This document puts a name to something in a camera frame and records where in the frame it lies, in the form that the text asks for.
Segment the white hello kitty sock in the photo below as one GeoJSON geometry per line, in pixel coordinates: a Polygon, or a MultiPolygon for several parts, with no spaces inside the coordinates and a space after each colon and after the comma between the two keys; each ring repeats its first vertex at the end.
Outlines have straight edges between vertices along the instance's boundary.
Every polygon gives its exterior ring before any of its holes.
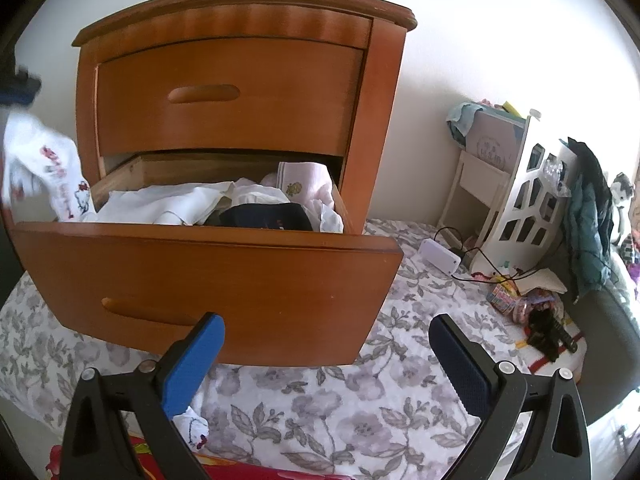
{"type": "Polygon", "coordinates": [[[11,110],[3,133],[2,205],[46,192],[62,222],[96,216],[91,186],[81,172],[75,142],[24,110],[11,110]]]}

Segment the white garment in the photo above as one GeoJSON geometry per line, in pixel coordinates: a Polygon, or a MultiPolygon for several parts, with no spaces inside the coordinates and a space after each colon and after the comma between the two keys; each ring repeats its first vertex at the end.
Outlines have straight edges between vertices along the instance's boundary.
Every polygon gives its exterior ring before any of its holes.
{"type": "Polygon", "coordinates": [[[152,185],[137,191],[113,191],[85,222],[198,226],[227,198],[233,183],[152,185]]]}

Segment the navy embroidered sock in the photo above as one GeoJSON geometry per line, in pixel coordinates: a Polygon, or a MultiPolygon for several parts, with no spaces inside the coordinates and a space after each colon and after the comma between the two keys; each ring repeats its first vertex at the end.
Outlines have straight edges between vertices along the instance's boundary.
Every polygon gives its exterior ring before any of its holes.
{"type": "Polygon", "coordinates": [[[303,207],[293,203],[234,206],[220,214],[219,225],[229,228],[312,231],[303,207]]]}

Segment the wooden drawer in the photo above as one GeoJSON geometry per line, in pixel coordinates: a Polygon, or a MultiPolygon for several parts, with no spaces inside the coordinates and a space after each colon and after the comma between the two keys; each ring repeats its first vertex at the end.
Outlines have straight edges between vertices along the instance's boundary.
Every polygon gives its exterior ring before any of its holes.
{"type": "Polygon", "coordinates": [[[207,312],[226,324],[226,363],[351,363],[401,262],[387,237],[363,233],[363,185],[340,182],[342,234],[212,226],[20,222],[12,242],[63,326],[160,353],[207,312]]]}
{"type": "Polygon", "coordinates": [[[222,148],[341,156],[362,53],[305,40],[182,42],[98,70],[105,155],[222,148]]]}

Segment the red floral blanket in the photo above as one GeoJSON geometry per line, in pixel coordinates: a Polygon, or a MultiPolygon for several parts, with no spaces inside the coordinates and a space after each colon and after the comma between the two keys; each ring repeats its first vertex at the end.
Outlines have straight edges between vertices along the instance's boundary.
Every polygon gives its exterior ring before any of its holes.
{"type": "MultiPolygon", "coordinates": [[[[163,479],[164,476],[160,471],[160,467],[152,457],[149,445],[145,440],[130,436],[130,443],[136,452],[137,460],[142,467],[145,479],[163,479]]],[[[348,476],[341,474],[310,474],[309,472],[290,471],[267,468],[234,462],[233,460],[224,460],[220,457],[203,455],[195,453],[194,456],[203,466],[206,474],[211,479],[230,479],[230,480],[323,480],[323,479],[348,479],[348,476]]]]}

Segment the colourful toy pile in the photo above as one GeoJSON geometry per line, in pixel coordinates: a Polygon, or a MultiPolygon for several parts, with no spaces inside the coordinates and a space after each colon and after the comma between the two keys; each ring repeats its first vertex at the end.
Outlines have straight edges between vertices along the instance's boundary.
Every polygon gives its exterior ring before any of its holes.
{"type": "Polygon", "coordinates": [[[525,325],[534,311],[550,310],[555,313],[559,310],[564,292],[567,292],[567,288],[558,280],[530,276],[495,284],[488,292],[487,301],[506,318],[525,325]]]}

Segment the grey floral quilt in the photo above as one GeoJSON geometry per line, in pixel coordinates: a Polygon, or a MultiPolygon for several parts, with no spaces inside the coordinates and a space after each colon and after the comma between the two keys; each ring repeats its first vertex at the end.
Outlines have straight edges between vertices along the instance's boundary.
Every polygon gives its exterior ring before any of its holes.
{"type": "MultiPolygon", "coordinates": [[[[528,370],[521,329],[487,301],[485,285],[425,262],[434,226],[371,220],[366,231],[397,240],[404,260],[350,365],[262,367],[219,364],[176,425],[194,451],[228,460],[355,479],[438,479],[478,421],[463,408],[427,337],[448,314],[497,361],[528,370]]],[[[87,367],[131,370],[138,350],[73,332],[23,276],[1,310],[1,394],[61,432],[87,367]]]]}

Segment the teal jacket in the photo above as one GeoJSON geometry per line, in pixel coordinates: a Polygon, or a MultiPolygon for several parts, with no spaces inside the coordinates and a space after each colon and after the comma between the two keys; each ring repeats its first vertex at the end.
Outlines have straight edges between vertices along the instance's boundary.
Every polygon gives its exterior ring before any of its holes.
{"type": "Polygon", "coordinates": [[[570,192],[563,229],[577,297],[601,290],[611,277],[613,199],[597,156],[572,138],[567,147],[577,157],[578,174],[570,192]]]}

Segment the white power adapter box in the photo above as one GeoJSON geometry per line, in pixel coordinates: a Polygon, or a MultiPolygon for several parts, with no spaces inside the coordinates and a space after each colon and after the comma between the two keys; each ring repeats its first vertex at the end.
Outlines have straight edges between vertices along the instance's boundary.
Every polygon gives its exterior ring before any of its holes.
{"type": "Polygon", "coordinates": [[[421,243],[419,255],[424,261],[447,275],[454,274],[461,263],[459,256],[432,238],[428,238],[421,243]]]}

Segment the wooden nightstand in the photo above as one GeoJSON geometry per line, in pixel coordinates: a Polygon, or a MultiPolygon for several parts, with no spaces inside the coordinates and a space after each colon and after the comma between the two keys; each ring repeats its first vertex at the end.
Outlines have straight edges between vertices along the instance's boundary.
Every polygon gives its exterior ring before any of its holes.
{"type": "Polygon", "coordinates": [[[114,156],[291,152],[338,159],[367,218],[416,17],[385,0],[149,0],[78,32],[82,170],[114,156]]]}

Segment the pink pineapple sock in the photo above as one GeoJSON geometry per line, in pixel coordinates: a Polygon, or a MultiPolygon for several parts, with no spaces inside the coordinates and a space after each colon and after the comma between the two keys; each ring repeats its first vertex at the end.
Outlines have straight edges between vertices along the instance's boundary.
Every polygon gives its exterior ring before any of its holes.
{"type": "Polygon", "coordinates": [[[293,203],[334,209],[333,180],[329,169],[320,162],[280,162],[277,187],[293,203]]]}

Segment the small white bedside shelf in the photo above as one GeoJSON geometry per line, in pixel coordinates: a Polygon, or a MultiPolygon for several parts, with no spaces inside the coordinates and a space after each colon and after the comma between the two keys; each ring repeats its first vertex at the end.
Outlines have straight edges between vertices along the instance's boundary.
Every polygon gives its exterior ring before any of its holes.
{"type": "Polygon", "coordinates": [[[437,227],[451,246],[480,246],[510,190],[526,120],[500,108],[464,102],[450,110],[446,123],[461,151],[437,227]]]}

